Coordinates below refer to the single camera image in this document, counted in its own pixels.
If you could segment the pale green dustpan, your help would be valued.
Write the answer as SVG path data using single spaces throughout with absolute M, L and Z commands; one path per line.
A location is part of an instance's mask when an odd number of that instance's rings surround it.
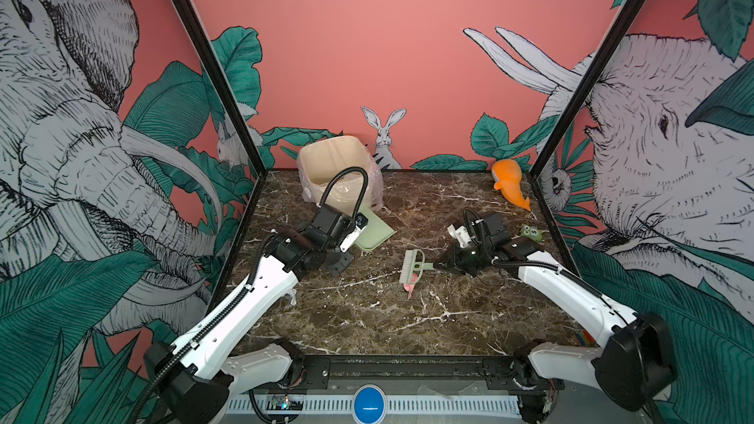
M 359 214 L 366 218 L 366 225 L 355 241 L 362 251 L 373 251 L 390 239 L 396 231 L 368 207 L 359 208 Z

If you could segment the cream plastic trash bin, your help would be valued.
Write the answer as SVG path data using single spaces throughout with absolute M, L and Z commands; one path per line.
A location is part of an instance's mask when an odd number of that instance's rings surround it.
M 302 199 L 306 202 L 319 203 L 326 186 L 337 174 L 350 167 L 361 167 L 368 176 L 361 208 L 376 211 L 383 207 L 382 173 L 357 137 L 343 135 L 310 143 L 298 154 L 296 166 L 302 184 Z M 360 174 L 353 173 L 341 178 L 332 188 L 326 203 L 350 214 L 361 192 L 361 185 Z

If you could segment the pale green hand brush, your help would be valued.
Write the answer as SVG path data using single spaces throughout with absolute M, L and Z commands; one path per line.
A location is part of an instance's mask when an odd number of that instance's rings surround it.
M 424 252 L 420 249 L 410 249 L 404 255 L 399 282 L 402 285 L 415 285 L 426 271 L 434 271 L 431 262 L 426 261 Z

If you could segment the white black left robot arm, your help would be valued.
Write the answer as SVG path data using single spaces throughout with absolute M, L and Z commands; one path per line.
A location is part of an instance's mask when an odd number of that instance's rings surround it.
M 293 378 L 302 353 L 284 340 L 245 355 L 236 345 L 257 321 L 306 276 L 321 268 L 344 271 L 350 247 L 367 228 L 367 217 L 326 204 L 302 230 L 284 229 L 264 239 L 253 270 L 190 331 L 145 353 L 149 383 L 128 417 L 136 423 L 151 397 L 166 406 L 164 423 L 218 423 L 230 400 L 259 385 Z

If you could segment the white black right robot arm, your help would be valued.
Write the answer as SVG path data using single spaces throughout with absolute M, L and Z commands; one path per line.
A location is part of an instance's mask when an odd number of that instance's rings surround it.
M 439 270 L 475 276 L 494 267 L 546 296 L 593 339 L 593 347 L 541 342 L 521 349 L 512 361 L 521 389 L 569 381 L 601 391 L 627 411 L 641 410 L 671 392 L 677 361 L 661 316 L 638 313 L 590 286 L 535 239 L 511 235 L 498 213 L 467 209 L 463 223 L 447 231 L 453 241 Z

